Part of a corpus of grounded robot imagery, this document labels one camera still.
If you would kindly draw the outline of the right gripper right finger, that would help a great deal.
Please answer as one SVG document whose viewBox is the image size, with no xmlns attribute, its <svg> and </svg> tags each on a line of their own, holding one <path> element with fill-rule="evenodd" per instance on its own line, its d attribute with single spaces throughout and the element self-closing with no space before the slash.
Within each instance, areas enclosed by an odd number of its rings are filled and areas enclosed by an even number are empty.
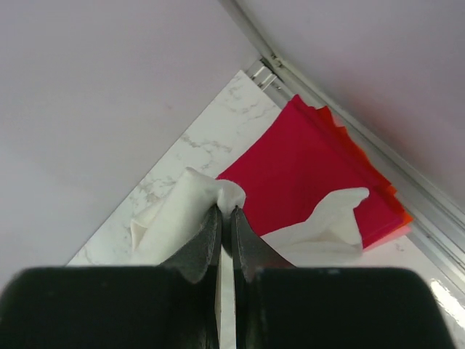
<svg viewBox="0 0 465 349">
<path fill-rule="evenodd" d="M 424 280 L 402 268 L 298 268 L 230 218 L 238 348 L 453 348 Z"/>
</svg>

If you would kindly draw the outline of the white robot print t shirt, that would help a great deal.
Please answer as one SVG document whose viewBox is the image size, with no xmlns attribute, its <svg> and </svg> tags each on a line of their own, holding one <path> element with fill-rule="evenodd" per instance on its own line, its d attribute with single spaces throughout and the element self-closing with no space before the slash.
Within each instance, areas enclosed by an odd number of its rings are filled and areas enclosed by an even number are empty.
<svg viewBox="0 0 465 349">
<path fill-rule="evenodd" d="M 360 255 L 354 210 L 366 188 L 327 194 L 304 222 L 258 236 L 244 190 L 186 168 L 131 223 L 127 348 L 327 344 L 316 283 L 326 266 Z"/>
</svg>

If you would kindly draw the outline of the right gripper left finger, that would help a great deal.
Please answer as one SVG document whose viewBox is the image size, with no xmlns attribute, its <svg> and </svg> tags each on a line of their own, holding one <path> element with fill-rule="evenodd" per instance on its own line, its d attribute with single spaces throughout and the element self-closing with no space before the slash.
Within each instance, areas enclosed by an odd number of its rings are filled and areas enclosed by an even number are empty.
<svg viewBox="0 0 465 349">
<path fill-rule="evenodd" d="M 1 293 L 3 348 L 218 348 L 222 214 L 157 266 L 29 268 Z"/>
</svg>

